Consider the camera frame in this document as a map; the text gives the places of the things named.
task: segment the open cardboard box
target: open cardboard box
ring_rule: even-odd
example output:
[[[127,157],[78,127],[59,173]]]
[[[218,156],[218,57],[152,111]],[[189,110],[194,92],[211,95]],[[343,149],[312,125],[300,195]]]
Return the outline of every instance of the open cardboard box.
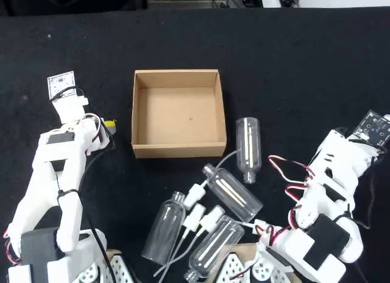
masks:
[[[135,71],[132,146],[136,158],[222,156],[218,70]]]

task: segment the clear plastic bottle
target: clear plastic bottle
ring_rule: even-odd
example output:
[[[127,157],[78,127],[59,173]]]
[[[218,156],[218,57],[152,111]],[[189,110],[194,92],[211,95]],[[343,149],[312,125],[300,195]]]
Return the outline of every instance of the clear plastic bottle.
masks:
[[[142,251],[144,258],[160,265],[168,262],[185,218],[184,197],[183,193],[174,192],[161,205]]]
[[[236,121],[237,167],[244,173],[244,182],[253,184],[261,167],[260,124],[257,118]]]
[[[244,229],[228,216],[223,216],[215,230],[209,233],[190,255],[190,269],[184,278],[189,283],[207,278],[226,258],[231,248],[244,235]]]
[[[249,222],[263,204],[233,175],[211,164],[203,168],[210,190],[243,222]]]

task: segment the black table surface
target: black table surface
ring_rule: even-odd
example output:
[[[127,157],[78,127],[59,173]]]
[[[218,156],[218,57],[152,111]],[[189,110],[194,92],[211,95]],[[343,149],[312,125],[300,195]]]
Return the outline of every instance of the black table surface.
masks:
[[[390,9],[194,10],[0,18],[0,229],[11,222],[32,172],[41,133],[57,128],[46,77],[74,70],[95,111],[118,120],[118,144],[85,180],[83,196],[109,248],[120,249],[143,282],[157,266],[140,256],[162,201],[201,182],[201,168],[218,158],[136,160],[130,147],[132,82],[136,69],[217,68],[228,135],[235,120],[261,122],[263,167],[248,188],[264,203],[259,217],[286,225],[293,202],[268,154],[309,162],[330,129],[353,129],[369,109],[389,113]],[[361,230],[359,264],[370,282],[386,282],[389,265],[390,159],[376,169],[372,229]],[[241,178],[235,161],[225,167]],[[300,168],[288,174],[303,178]],[[369,187],[362,178],[355,216],[366,220]],[[203,203],[219,204],[208,193]],[[41,227],[56,224],[54,209]],[[252,234],[244,241],[254,242]],[[0,277],[9,266],[0,256]],[[181,282],[188,260],[172,266]],[[360,282],[347,267],[342,282]]]

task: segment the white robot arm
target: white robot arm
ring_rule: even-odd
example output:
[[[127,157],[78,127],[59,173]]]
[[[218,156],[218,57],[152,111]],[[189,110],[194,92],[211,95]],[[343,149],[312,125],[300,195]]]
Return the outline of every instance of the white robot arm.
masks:
[[[83,209],[76,191],[87,156],[106,148],[112,135],[103,119],[85,113],[84,95],[77,96],[75,88],[66,91],[72,93],[63,91],[52,98],[62,127],[41,134],[29,186],[4,233],[18,257],[12,259],[10,283],[69,283],[91,266],[101,269],[101,282],[106,282],[103,253],[92,231],[80,231]],[[60,226],[34,230],[54,206],[62,210]],[[104,234],[96,233],[105,250]]]
[[[313,282],[341,280],[346,271],[344,263],[355,262],[363,252],[352,215],[353,195],[358,178],[386,152],[389,119],[389,115],[382,117],[370,111],[350,136],[345,138],[336,130],[330,131],[307,167],[310,176],[306,182],[290,185],[304,191],[289,212],[290,226],[255,222],[267,246],[263,253],[285,259]]]

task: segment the white pump nozzle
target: white pump nozzle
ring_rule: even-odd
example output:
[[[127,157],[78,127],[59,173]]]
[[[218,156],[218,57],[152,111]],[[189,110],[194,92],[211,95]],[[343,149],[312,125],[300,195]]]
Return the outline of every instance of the white pump nozzle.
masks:
[[[218,220],[223,216],[223,214],[225,214],[225,210],[220,206],[215,206],[209,214],[201,219],[200,225],[202,225],[202,228],[207,232],[211,232],[215,229]]]
[[[187,196],[184,199],[184,207],[186,210],[190,210],[196,202],[198,202],[203,196],[206,194],[206,191],[204,189],[204,186],[206,184],[206,181],[203,182],[201,185],[194,184],[190,191],[188,192]]]
[[[196,204],[191,213],[184,220],[184,227],[195,232],[197,227],[199,226],[200,219],[202,219],[206,208],[201,204]]]

